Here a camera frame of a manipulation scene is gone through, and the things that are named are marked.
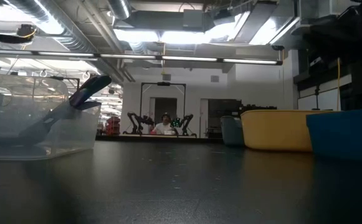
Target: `doorway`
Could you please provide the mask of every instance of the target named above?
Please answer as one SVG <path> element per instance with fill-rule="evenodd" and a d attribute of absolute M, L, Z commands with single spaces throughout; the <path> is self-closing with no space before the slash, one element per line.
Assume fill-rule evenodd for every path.
<path fill-rule="evenodd" d="M 176 118 L 176 98 L 154 98 L 154 121 L 156 124 L 161 123 L 161 116 L 168 113 L 171 119 Z"/>

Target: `ceiling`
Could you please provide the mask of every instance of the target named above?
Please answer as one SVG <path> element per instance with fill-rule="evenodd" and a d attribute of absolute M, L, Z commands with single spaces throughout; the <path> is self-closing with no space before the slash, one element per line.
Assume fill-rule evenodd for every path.
<path fill-rule="evenodd" d="M 28 15 L 25 15 L 21 11 L 15 10 L 12 7 L 3 4 L 4 0 L 0 1 L 0 33 L 15 34 L 16 29 L 21 24 L 35 25 L 35 20 L 31 19 Z M 71 33 L 77 34 L 79 39 L 84 40 L 87 44 L 92 46 L 95 52 L 99 53 L 114 53 L 114 52 L 131 52 L 134 50 L 130 44 L 124 40 L 118 40 L 117 36 L 113 32 L 113 28 L 116 29 L 136 29 L 130 26 L 124 21 L 115 21 L 113 23 L 113 17 L 108 7 L 107 0 L 89 0 L 95 8 L 99 16 L 88 16 L 85 8 L 80 7 L 83 0 L 46 0 L 43 4 L 54 5 L 54 8 L 59 11 L 59 16 L 55 17 L 58 22 L 67 23 L 66 28 L 70 32 L 66 34 L 48 34 L 39 29 L 33 42 L 27 46 L 21 45 L 8 45 L 0 43 L 0 49 L 17 49 L 20 50 L 25 47 L 26 50 L 35 51 L 56 51 L 56 52 L 68 52 L 68 48 L 58 42 L 59 37 L 69 37 Z M 224 58 L 255 58 L 266 60 L 278 60 L 279 53 L 274 51 L 270 45 L 260 45 L 262 43 L 270 41 L 272 38 L 268 36 L 275 35 L 280 30 L 284 29 L 295 17 L 295 0 L 190 0 L 188 2 L 181 2 L 179 0 L 129 0 L 133 10 L 131 17 L 137 12 L 144 12 L 142 15 L 146 16 L 147 24 L 149 24 L 149 18 L 155 15 L 162 15 L 162 13 L 182 14 L 184 9 L 201 9 L 205 12 L 204 15 L 208 15 L 213 21 L 216 19 L 217 13 L 221 9 L 232 8 L 231 17 L 234 19 L 234 27 L 232 26 L 231 32 L 240 29 L 235 33 L 235 38 L 227 40 L 227 37 L 231 36 L 231 33 L 224 31 L 224 38 L 211 39 L 210 42 L 203 42 L 200 44 L 163 44 L 157 42 L 144 42 L 144 48 L 149 54 L 163 54 L 174 56 L 195 56 L 195 57 L 224 57 Z M 258 13 L 258 5 L 260 4 L 272 4 L 275 5 L 265 6 L 262 5 L 260 13 Z M 247 22 L 240 22 L 240 19 L 246 12 L 248 13 Z M 158 30 L 155 27 L 159 27 L 160 21 L 152 24 L 152 30 L 160 39 L 163 38 L 165 30 Z M 108 27 L 112 35 L 111 40 L 107 40 L 107 34 L 102 35 L 102 31 L 105 32 L 105 28 Z M 258 45 L 250 45 L 252 40 L 258 40 Z M 300 49 L 304 48 L 304 45 L 299 37 L 293 37 L 290 35 L 290 31 L 286 32 L 274 44 L 284 45 L 287 49 Z M 13 70 L 25 72 L 26 75 L 39 74 L 41 71 L 46 71 L 50 75 L 67 76 L 72 78 L 79 78 L 83 82 L 85 80 L 85 73 L 106 73 L 107 70 L 102 70 L 98 63 L 84 62 L 84 61 L 63 61 L 62 58 L 50 58 L 57 60 L 46 59 L 24 59 L 18 60 L 14 58 L 0 58 L 0 73 L 5 73 L 5 70 L 9 70 L 11 67 Z M 119 63 L 115 59 L 107 59 L 104 61 L 109 70 L 113 70 L 113 74 L 109 74 L 113 77 L 116 83 L 121 84 L 123 82 L 134 82 L 135 79 L 132 74 L 124 72 L 126 68 L 143 67 L 143 68 L 160 68 L 163 63 L 147 61 L 147 60 L 124 60 L 124 64 Z M 183 62 L 183 61 L 167 61 L 164 63 L 165 67 L 171 68 L 214 68 L 222 70 L 223 73 L 227 73 L 231 69 L 231 64 L 224 63 L 209 63 L 209 62 Z M 67 82 L 69 89 L 74 87 L 73 83 Z M 99 100 L 103 100 L 102 96 L 107 95 L 107 89 L 99 93 Z M 118 104 L 121 101 L 121 93 L 116 96 L 110 96 L 107 101 L 113 101 Z"/>

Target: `clear plastic bin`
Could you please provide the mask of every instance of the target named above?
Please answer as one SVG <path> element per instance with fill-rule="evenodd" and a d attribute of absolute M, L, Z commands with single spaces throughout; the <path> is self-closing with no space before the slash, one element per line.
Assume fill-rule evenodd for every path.
<path fill-rule="evenodd" d="M 79 111 L 65 83 L 0 75 L 0 160 L 48 159 L 92 149 L 100 107 Z M 52 119 L 42 120 L 48 115 Z"/>

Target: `ceiling light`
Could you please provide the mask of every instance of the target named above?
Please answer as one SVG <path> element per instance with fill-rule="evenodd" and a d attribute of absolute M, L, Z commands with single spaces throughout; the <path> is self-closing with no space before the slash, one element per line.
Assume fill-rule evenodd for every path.
<path fill-rule="evenodd" d="M 198 62 L 216 62 L 216 58 L 202 58 L 202 57 L 176 57 L 176 56 L 163 56 L 163 60 L 189 60 Z"/>
<path fill-rule="evenodd" d="M 266 61 L 266 60 L 249 60 L 249 59 L 224 59 L 227 63 L 249 63 L 258 65 L 276 65 L 277 61 Z"/>
<path fill-rule="evenodd" d="M 237 17 L 235 17 L 235 21 L 237 21 L 237 24 L 235 26 L 235 29 L 229 34 L 228 41 L 234 40 L 236 38 L 238 33 L 241 31 L 243 25 L 245 24 L 247 18 L 249 18 L 249 15 L 250 15 L 250 11 L 247 11 L 247 12 L 243 13 L 243 15 L 239 19 L 237 19 Z"/>
<path fill-rule="evenodd" d="M 118 40 L 127 42 L 157 42 L 159 41 L 156 31 L 152 30 L 120 30 L 114 29 Z"/>
<path fill-rule="evenodd" d="M 26 50 L 0 50 L 0 54 L 32 55 L 32 52 Z"/>
<path fill-rule="evenodd" d="M 39 52 L 39 54 L 45 56 L 93 57 L 93 54 L 71 52 Z"/>
<path fill-rule="evenodd" d="M 80 58 L 80 57 L 70 57 L 69 60 L 78 60 L 78 61 L 93 61 L 96 62 L 97 58 Z"/>
<path fill-rule="evenodd" d="M 278 35 L 276 35 L 269 43 L 274 44 L 276 41 L 279 40 L 283 35 L 287 33 L 288 30 L 290 30 L 296 23 L 300 21 L 300 18 L 295 18 L 284 30 L 282 30 Z"/>
<path fill-rule="evenodd" d="M 249 44 L 251 45 L 265 45 L 270 42 L 276 35 L 276 23 L 272 18 L 269 18 L 262 27 L 257 31 Z"/>
<path fill-rule="evenodd" d="M 92 100 L 119 100 L 118 96 L 91 96 Z"/>
<path fill-rule="evenodd" d="M 210 38 L 202 32 L 166 31 L 161 41 L 166 44 L 202 44 L 208 43 Z"/>
<path fill-rule="evenodd" d="M 103 58 L 124 58 L 124 59 L 156 59 L 153 55 L 118 55 L 118 54 L 101 54 Z"/>

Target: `yellow cable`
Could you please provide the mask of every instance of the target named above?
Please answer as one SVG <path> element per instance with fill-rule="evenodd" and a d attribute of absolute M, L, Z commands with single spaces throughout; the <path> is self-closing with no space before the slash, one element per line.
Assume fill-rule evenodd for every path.
<path fill-rule="evenodd" d="M 339 111 L 339 98 L 340 98 L 340 58 L 337 59 L 337 111 Z"/>
<path fill-rule="evenodd" d="M 37 29 L 34 29 L 34 31 L 31 34 L 25 35 L 25 36 L 20 36 L 20 37 L 27 38 L 27 37 L 34 35 L 36 32 L 37 32 Z"/>

